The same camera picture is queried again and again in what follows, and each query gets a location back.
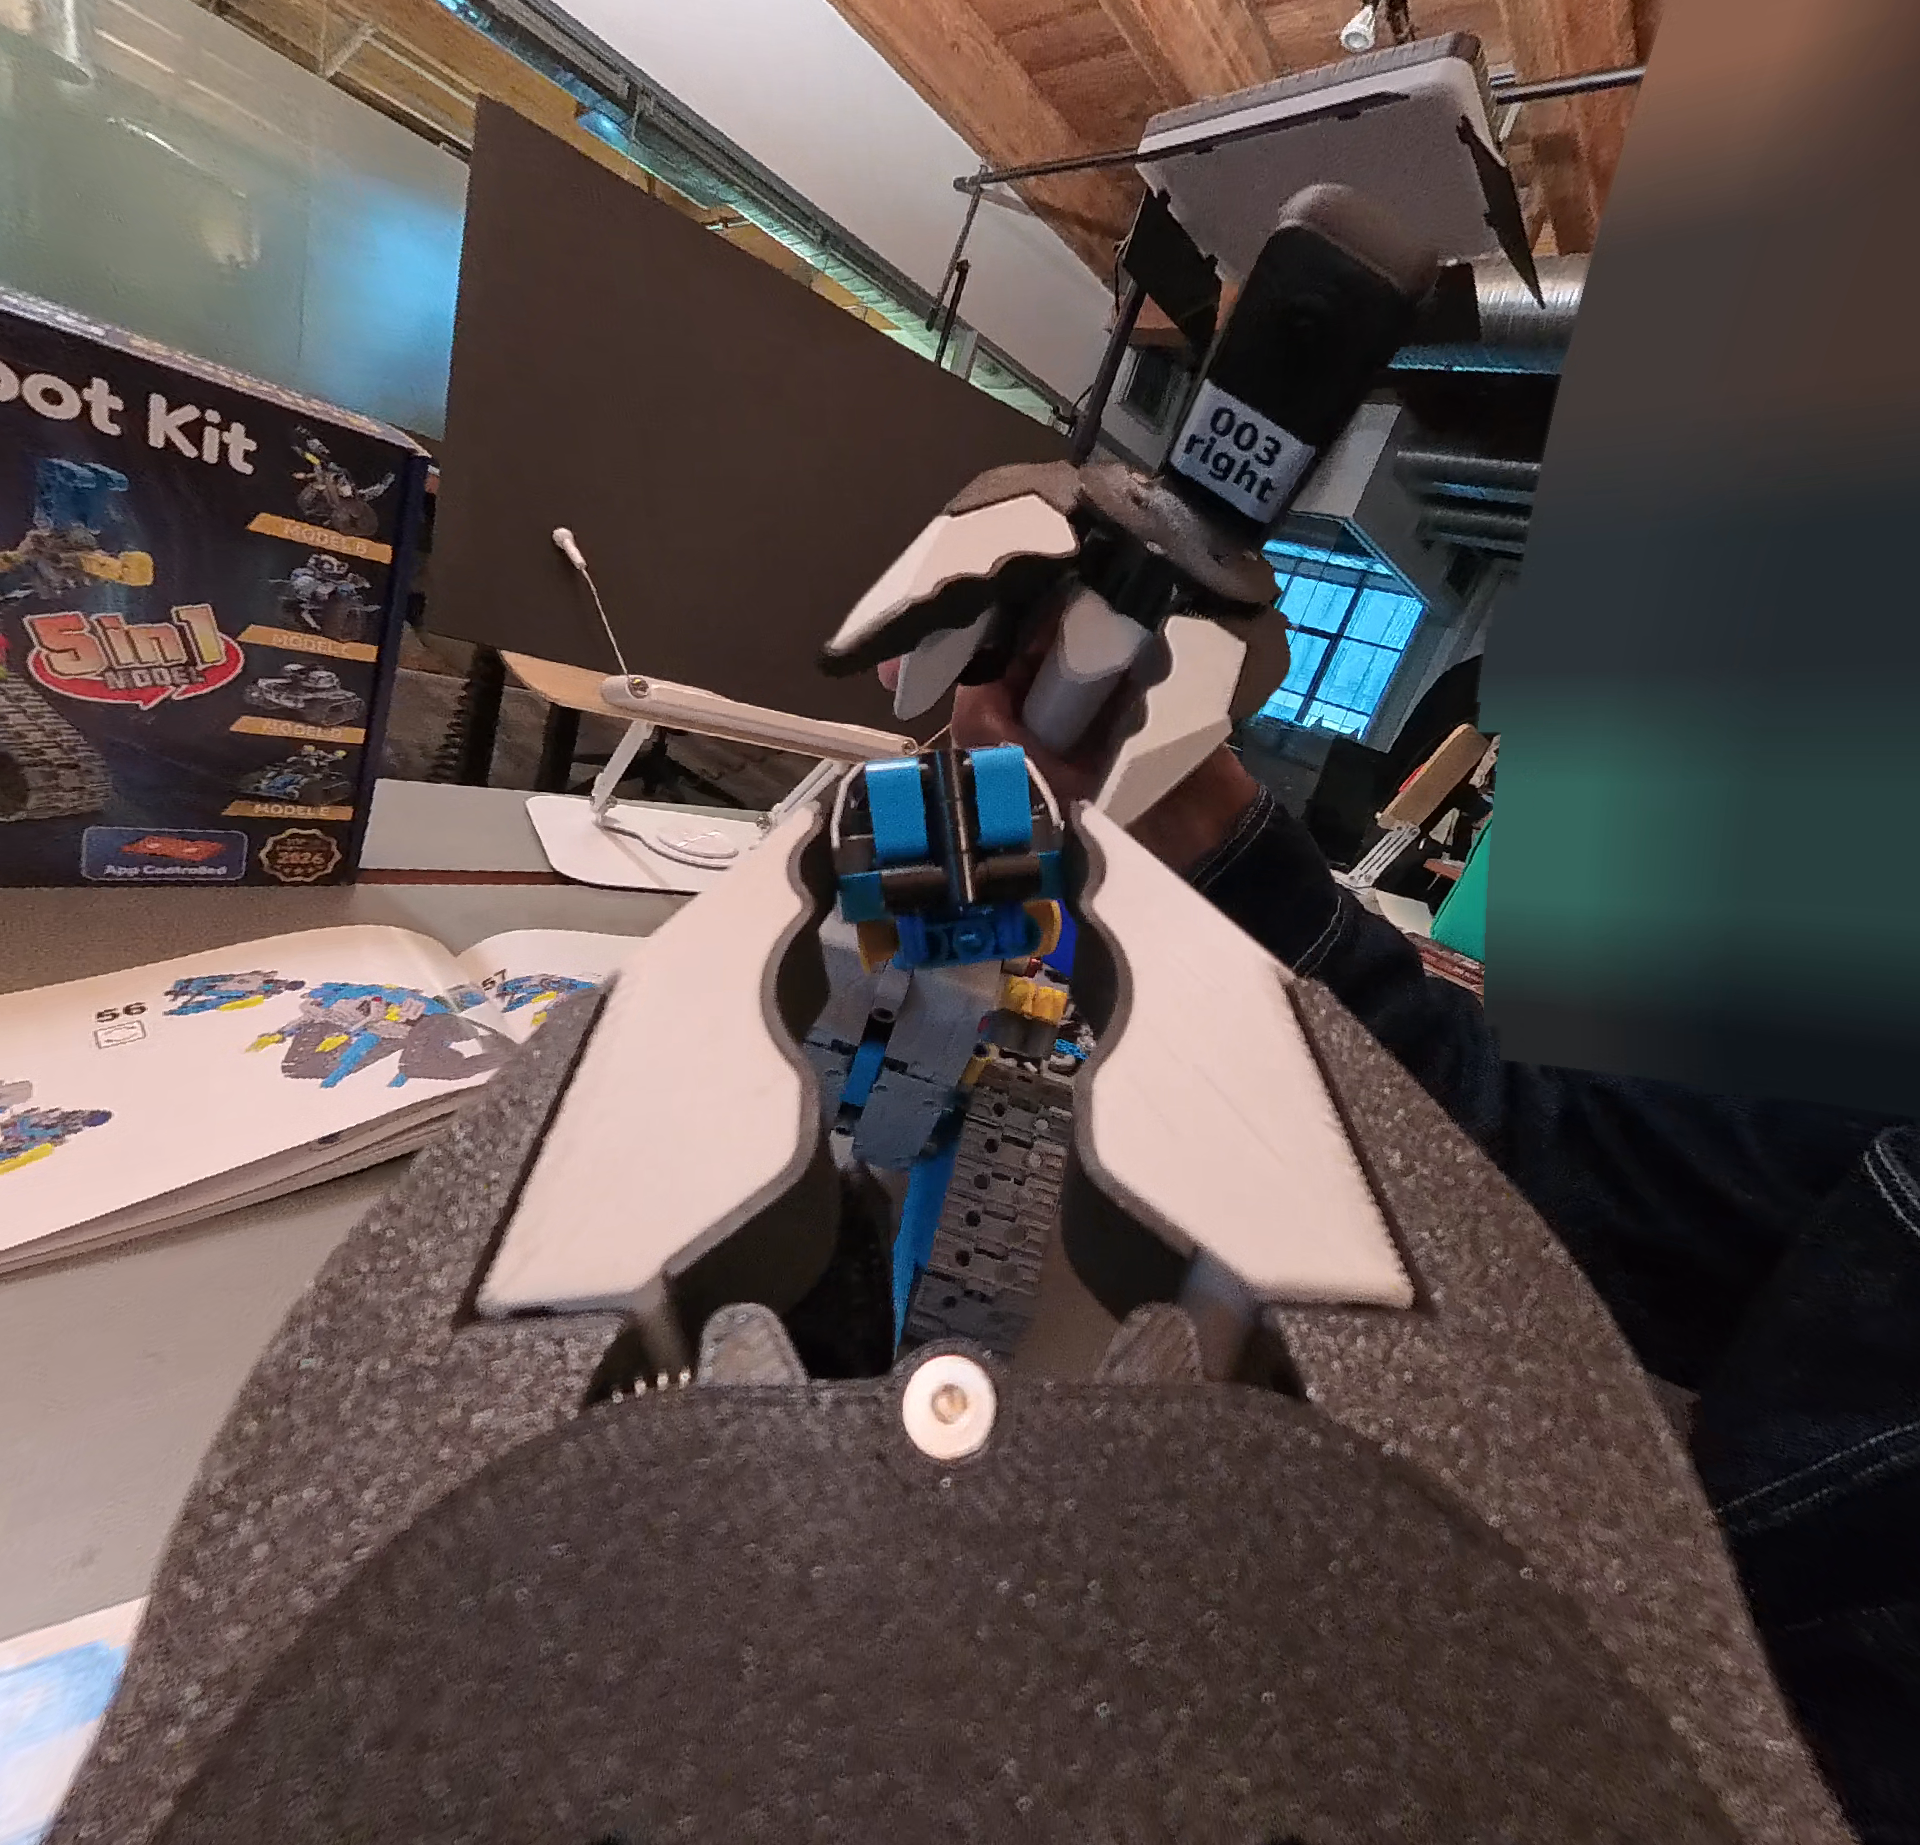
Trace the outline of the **large black board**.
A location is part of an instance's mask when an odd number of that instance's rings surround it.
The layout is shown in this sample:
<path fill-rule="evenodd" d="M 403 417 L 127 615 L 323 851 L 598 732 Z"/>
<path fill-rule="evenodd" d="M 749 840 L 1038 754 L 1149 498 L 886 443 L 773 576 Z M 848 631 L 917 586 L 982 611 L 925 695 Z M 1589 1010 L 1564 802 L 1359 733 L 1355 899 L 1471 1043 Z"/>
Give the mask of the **large black board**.
<path fill-rule="evenodd" d="M 1067 439 L 478 108 L 425 628 L 886 728 L 819 651 L 974 477 Z"/>

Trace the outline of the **person's dark denim jacket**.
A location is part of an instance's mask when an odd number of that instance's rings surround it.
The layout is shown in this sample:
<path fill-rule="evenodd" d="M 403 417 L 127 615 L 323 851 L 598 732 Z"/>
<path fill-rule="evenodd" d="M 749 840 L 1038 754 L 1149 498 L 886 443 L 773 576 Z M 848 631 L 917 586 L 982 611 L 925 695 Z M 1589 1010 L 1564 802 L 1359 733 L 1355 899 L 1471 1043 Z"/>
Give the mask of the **person's dark denim jacket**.
<path fill-rule="evenodd" d="M 1689 1108 L 1635 1347 L 1772 1668 L 1861 1841 L 1918 1835 L 1916 1123 Z"/>

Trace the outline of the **white instruction booklet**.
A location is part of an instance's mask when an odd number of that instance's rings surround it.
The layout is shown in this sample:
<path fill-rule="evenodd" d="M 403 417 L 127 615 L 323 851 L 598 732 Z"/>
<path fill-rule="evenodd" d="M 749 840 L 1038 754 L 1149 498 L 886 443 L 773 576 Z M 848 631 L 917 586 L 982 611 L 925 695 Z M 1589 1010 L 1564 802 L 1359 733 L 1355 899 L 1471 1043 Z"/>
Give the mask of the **white instruction booklet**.
<path fill-rule="evenodd" d="M 415 1153 L 633 946 L 342 927 L 8 994 L 3 1274 Z"/>

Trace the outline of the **blue sticker sheet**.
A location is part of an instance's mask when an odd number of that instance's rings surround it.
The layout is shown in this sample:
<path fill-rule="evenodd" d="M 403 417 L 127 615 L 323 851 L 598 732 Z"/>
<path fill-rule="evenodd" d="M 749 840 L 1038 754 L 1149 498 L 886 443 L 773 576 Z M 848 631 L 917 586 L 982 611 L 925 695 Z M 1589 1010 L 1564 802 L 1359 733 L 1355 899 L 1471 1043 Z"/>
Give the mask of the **blue sticker sheet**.
<path fill-rule="evenodd" d="M 45 1838 L 120 1685 L 146 1596 L 1 1641 L 1 1844 Z"/>

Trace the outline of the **paned window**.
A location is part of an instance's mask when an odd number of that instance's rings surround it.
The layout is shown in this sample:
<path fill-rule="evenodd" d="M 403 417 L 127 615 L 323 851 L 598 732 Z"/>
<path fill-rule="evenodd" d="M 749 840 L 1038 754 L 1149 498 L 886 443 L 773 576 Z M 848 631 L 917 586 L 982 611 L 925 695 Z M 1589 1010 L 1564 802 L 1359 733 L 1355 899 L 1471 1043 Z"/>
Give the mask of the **paned window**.
<path fill-rule="evenodd" d="M 1350 526 L 1290 516 L 1263 546 L 1290 663 L 1260 719 L 1365 739 L 1411 644 L 1425 601 Z"/>

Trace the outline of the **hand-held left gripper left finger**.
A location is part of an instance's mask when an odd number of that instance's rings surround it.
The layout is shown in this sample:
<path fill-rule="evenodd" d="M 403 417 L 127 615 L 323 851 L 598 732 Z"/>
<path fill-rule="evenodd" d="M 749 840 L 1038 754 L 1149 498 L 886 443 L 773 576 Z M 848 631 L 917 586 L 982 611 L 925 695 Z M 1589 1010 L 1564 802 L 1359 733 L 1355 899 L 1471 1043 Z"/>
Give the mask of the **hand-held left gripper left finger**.
<path fill-rule="evenodd" d="M 616 970 L 479 1319 L 623 1313 L 674 1371 L 713 1310 L 789 1312 L 822 1279 L 840 1180 L 803 1038 L 828 997 L 832 897 L 824 812 L 799 810 Z"/>

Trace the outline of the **wooden table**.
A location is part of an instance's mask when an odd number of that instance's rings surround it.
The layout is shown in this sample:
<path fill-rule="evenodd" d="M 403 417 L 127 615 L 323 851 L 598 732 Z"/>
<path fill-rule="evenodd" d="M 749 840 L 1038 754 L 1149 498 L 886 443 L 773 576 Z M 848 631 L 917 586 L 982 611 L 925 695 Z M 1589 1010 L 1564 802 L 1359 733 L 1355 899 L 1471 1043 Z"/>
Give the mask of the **wooden table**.
<path fill-rule="evenodd" d="M 582 721 L 594 717 L 620 728 L 629 721 L 602 700 L 600 673 L 522 655 L 500 655 L 499 658 L 508 673 L 545 705 L 533 792 L 563 794 L 570 787 Z"/>

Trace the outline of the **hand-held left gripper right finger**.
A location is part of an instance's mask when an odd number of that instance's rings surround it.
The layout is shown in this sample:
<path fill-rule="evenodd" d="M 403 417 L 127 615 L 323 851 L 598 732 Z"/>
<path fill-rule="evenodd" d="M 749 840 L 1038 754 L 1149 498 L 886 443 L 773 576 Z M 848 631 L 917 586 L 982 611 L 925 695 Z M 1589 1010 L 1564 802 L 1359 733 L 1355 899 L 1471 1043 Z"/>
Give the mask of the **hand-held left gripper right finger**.
<path fill-rule="evenodd" d="M 1283 1306 L 1414 1304 L 1292 975 L 1091 803 L 1072 818 L 1075 1080 L 1065 1256 L 1117 1319 L 1168 1304 L 1207 1379 Z"/>

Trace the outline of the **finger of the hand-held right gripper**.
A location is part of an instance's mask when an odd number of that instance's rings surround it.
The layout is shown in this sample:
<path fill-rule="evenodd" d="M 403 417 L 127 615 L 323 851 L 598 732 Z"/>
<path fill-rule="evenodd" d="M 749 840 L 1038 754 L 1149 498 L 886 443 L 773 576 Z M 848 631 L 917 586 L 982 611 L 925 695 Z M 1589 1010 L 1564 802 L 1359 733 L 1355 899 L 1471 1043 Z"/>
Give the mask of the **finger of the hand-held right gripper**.
<path fill-rule="evenodd" d="M 902 658 L 935 632 L 958 632 L 1003 597 L 1020 561 L 1073 559 L 1080 538 L 1051 507 L 943 513 L 860 593 L 820 649 L 827 675 L 857 675 Z"/>
<path fill-rule="evenodd" d="M 1279 610 L 1226 619 L 1175 613 L 1139 664 L 1095 795 L 1096 810 L 1122 827 L 1172 794 L 1283 685 L 1287 623 Z"/>

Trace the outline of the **dark blue robot kit box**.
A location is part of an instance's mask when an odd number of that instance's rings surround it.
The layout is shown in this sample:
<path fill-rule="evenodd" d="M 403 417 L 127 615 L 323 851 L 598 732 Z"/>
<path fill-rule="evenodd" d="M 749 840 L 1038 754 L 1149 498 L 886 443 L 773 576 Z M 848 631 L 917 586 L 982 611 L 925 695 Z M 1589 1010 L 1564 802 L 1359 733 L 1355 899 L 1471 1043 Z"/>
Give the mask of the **dark blue robot kit box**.
<path fill-rule="evenodd" d="M 1 298 L 1 884 L 356 877 L 420 442 Z"/>

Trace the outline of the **black light stand pole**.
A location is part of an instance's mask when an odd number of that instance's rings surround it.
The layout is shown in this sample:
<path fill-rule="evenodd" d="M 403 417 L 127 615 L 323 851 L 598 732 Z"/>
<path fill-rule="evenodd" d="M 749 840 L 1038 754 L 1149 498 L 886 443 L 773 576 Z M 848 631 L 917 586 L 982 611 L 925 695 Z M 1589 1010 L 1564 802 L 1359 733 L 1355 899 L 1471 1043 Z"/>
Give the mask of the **black light stand pole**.
<path fill-rule="evenodd" d="M 1069 464 L 1073 465 L 1085 464 L 1085 458 L 1095 450 L 1099 424 L 1106 415 L 1107 398 L 1114 391 L 1119 365 L 1122 363 L 1133 340 L 1142 302 L 1143 295 L 1139 285 L 1132 280 L 1132 275 L 1120 275 L 1117 291 L 1117 319 L 1095 368 L 1095 378 L 1085 389 L 1085 397 L 1073 412 L 1069 431 Z"/>

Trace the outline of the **person's right hand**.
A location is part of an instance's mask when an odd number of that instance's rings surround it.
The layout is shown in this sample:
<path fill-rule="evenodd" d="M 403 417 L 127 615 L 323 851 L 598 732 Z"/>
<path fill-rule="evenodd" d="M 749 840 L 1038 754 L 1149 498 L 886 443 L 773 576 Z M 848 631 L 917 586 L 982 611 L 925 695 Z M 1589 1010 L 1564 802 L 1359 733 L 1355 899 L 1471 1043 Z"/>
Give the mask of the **person's right hand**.
<path fill-rule="evenodd" d="M 960 687 L 952 696 L 949 738 L 976 748 L 1018 745 L 1051 787 L 1055 802 L 1093 800 L 1124 722 L 1129 693 L 1117 690 L 1100 715 L 1067 752 L 1047 750 L 1021 722 L 1023 700 L 1047 658 L 1049 645 L 1032 638 L 1005 675 L 991 685 Z M 1247 773 L 1231 748 L 1218 747 L 1178 787 L 1132 823 L 1133 839 L 1174 872 L 1192 872 L 1231 835 L 1240 817 L 1260 802 L 1260 782 Z"/>

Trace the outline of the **grey desk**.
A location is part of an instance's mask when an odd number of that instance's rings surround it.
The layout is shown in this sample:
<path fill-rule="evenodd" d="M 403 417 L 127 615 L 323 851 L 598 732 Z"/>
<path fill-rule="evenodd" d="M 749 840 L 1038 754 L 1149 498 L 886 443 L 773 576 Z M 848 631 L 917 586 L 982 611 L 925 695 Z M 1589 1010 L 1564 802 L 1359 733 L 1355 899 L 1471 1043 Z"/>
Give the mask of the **grey desk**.
<path fill-rule="evenodd" d="M 454 1132 L 559 1062 L 559 1097 L 616 970 L 559 1003 L 510 1064 L 410 1155 L 304 1185 L 91 1253 L 3 1274 L 3 1635 L 113 1608 L 149 1589 L 158 1546 L 220 1412 L 299 1290 L 386 1187 L 454 1152 Z M 78 889 L 8 893 L 3 990 L 32 992 L 157 966 L 194 935 L 173 892 L 124 901 Z M 557 1100 L 533 1100 L 536 1150 Z M 481 1206 L 481 1247 L 512 1215 Z"/>

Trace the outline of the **person's right forearm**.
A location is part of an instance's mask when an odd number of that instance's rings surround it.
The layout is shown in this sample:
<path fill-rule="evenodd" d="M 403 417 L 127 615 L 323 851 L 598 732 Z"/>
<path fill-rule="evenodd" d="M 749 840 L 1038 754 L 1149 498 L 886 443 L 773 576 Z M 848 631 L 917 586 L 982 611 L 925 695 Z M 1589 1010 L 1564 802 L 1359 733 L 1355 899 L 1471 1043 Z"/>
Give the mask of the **person's right forearm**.
<path fill-rule="evenodd" d="M 1765 1412 L 1916 1417 L 1916 1123 L 1518 1065 L 1262 787 L 1189 881 L 1317 979 L 1523 1192 L 1639 1364 Z"/>

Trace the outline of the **blue grey building-block toy robot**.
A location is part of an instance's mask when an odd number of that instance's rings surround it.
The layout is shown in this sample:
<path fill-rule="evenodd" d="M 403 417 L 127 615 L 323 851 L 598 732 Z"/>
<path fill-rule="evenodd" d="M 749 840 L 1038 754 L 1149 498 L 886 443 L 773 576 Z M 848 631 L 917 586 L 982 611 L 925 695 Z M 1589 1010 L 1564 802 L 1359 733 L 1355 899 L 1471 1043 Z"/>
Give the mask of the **blue grey building-block toy robot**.
<path fill-rule="evenodd" d="M 803 1051 L 840 1150 L 905 1174 L 899 1348 L 1008 1361 L 1038 1306 L 1093 1043 L 1065 975 L 1061 808 L 1020 748 L 927 750 L 850 767 L 824 825 L 828 997 Z"/>

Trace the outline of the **black boom rod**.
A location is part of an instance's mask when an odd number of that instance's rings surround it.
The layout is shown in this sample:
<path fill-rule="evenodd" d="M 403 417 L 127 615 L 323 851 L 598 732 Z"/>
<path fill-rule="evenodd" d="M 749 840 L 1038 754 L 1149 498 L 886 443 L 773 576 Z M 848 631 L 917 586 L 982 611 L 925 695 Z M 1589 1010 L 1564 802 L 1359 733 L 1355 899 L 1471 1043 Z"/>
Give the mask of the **black boom rod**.
<path fill-rule="evenodd" d="M 1550 81 L 1517 81 L 1513 77 L 1501 77 L 1490 81 L 1490 100 L 1497 108 L 1518 108 L 1518 105 L 1545 105 L 1564 100 L 1591 96 L 1607 90 L 1620 90 L 1628 87 L 1639 87 L 1646 77 L 1646 64 L 1620 64 L 1620 67 L 1603 67 L 1588 74 L 1565 76 Z M 1136 148 L 1120 151 L 1100 151 L 1100 153 L 1080 153 L 1069 156 L 1054 156 L 1034 163 L 1021 163 L 1016 168 L 995 168 L 995 170 L 976 170 L 970 177 L 954 179 L 952 190 L 960 196 L 982 196 L 986 190 L 1000 184 L 1023 184 L 1038 179 L 1067 179 L 1091 171 L 1106 171 L 1119 168 L 1136 168 L 1145 156 L 1175 156 L 1189 153 L 1209 153 L 1217 145 L 1238 142 L 1244 138 L 1243 131 L 1218 133 L 1218 135 L 1200 135 L 1192 140 L 1182 140 L 1178 145 L 1142 145 Z"/>

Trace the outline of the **green padded panel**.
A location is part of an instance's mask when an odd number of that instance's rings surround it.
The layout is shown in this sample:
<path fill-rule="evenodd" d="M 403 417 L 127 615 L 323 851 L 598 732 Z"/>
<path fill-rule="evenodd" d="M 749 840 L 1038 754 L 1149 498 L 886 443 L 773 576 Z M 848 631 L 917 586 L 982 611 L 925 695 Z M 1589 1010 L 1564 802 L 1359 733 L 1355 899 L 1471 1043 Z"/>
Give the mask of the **green padded panel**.
<path fill-rule="evenodd" d="M 1434 911 L 1427 936 L 1432 943 L 1457 952 L 1473 963 L 1484 963 L 1484 911 L 1488 840 L 1493 818 L 1475 829 L 1471 848 L 1453 889 Z"/>

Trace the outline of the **studio light panel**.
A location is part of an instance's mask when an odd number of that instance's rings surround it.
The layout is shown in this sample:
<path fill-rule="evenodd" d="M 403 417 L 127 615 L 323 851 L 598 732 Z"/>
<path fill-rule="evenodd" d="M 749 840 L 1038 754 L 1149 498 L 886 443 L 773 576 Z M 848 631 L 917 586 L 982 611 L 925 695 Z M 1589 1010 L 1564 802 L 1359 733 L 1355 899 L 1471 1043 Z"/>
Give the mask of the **studio light panel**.
<path fill-rule="evenodd" d="M 1480 41 L 1453 32 L 1164 111 L 1139 135 L 1138 170 L 1234 285 L 1286 200 L 1344 184 L 1442 259 L 1500 250 L 1545 306 L 1493 111 Z"/>

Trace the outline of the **tilted wooden board stand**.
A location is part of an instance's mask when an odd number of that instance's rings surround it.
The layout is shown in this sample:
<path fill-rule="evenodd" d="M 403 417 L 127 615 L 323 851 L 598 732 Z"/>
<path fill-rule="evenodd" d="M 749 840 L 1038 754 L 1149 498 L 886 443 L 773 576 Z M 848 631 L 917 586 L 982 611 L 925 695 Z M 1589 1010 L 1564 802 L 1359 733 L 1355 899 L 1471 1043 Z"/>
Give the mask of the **tilted wooden board stand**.
<path fill-rule="evenodd" d="M 1404 780 L 1402 788 L 1380 807 L 1375 825 L 1380 839 L 1355 862 L 1350 881 L 1375 888 L 1408 853 L 1419 856 L 1434 832 L 1464 812 L 1484 792 L 1500 752 L 1497 736 L 1482 736 L 1473 726 L 1458 726 L 1435 748 L 1427 761 Z"/>

